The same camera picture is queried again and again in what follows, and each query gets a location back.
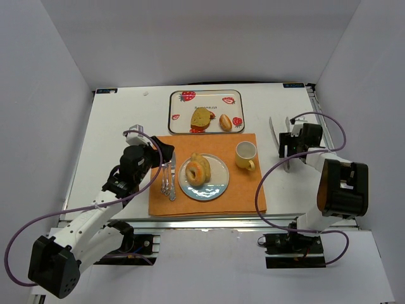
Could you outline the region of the metal serving tongs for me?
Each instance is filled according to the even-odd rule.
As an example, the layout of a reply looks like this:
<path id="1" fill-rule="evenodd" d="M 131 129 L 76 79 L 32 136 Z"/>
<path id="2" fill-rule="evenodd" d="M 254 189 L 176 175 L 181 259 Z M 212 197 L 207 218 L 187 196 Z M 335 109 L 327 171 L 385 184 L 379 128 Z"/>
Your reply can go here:
<path id="1" fill-rule="evenodd" d="M 280 148 L 280 143 L 278 140 L 278 136 L 276 135 L 274 126 L 273 126 L 273 121 L 271 119 L 271 117 L 269 118 L 269 125 L 270 125 L 270 131 L 271 131 L 271 136 L 273 138 L 273 142 L 275 144 L 276 147 L 276 151 L 279 152 L 279 148 Z M 283 164 L 283 169 L 285 172 L 289 173 L 290 172 L 290 161 L 287 161 Z"/>

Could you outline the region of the oblong golden bread roll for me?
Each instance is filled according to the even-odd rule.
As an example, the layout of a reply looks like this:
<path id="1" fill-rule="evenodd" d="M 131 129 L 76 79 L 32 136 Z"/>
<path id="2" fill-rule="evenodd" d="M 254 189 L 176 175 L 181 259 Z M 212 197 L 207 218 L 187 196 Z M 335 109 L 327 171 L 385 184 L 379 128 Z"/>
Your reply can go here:
<path id="1" fill-rule="evenodd" d="M 209 161 L 198 153 L 191 154 L 190 160 L 198 162 L 203 166 L 206 175 L 205 182 L 209 182 L 209 180 L 211 179 L 211 167 Z"/>

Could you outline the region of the bagel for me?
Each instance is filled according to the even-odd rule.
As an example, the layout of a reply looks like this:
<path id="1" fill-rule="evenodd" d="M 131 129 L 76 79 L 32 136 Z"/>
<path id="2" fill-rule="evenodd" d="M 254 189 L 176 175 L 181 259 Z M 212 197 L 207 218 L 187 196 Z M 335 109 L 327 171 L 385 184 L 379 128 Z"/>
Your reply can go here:
<path id="1" fill-rule="evenodd" d="M 204 167 L 197 161 L 190 161 L 186 168 L 185 174 L 188 183 L 191 186 L 201 186 L 205 183 L 206 173 Z"/>

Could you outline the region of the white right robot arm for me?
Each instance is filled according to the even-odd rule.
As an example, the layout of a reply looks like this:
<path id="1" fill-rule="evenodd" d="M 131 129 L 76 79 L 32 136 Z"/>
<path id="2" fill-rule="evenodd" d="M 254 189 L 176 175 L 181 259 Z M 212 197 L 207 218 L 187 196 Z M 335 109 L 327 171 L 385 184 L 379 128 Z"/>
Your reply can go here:
<path id="1" fill-rule="evenodd" d="M 351 162 L 321 147 L 323 128 L 299 123 L 278 135 L 278 154 L 290 160 L 296 156 L 320 173 L 316 204 L 296 219 L 304 235 L 319 234 L 341 220 L 362 217 L 368 211 L 368 166 Z"/>

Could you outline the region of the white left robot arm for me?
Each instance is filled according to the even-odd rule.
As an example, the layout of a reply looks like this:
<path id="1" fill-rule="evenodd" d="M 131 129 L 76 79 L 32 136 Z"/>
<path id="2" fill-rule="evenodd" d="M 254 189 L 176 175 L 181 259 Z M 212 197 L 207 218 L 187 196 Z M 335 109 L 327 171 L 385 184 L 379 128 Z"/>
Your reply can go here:
<path id="1" fill-rule="evenodd" d="M 92 208 L 81 212 L 56 234 L 39 237 L 33 247 L 28 278 L 59 299 L 67 297 L 81 274 L 112 251 L 128 251 L 134 245 L 134 229 L 113 216 L 139 192 L 148 171 L 171 160 L 174 146 L 153 136 L 134 138 L 123 150 Z"/>

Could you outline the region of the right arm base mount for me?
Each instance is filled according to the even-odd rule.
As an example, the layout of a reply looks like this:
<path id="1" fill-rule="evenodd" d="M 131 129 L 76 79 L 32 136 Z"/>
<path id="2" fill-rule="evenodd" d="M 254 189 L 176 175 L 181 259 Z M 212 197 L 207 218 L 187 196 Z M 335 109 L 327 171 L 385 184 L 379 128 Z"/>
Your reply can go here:
<path id="1" fill-rule="evenodd" d="M 265 249 L 267 269 L 325 268 L 321 237 L 297 232 L 263 234 L 257 244 Z"/>

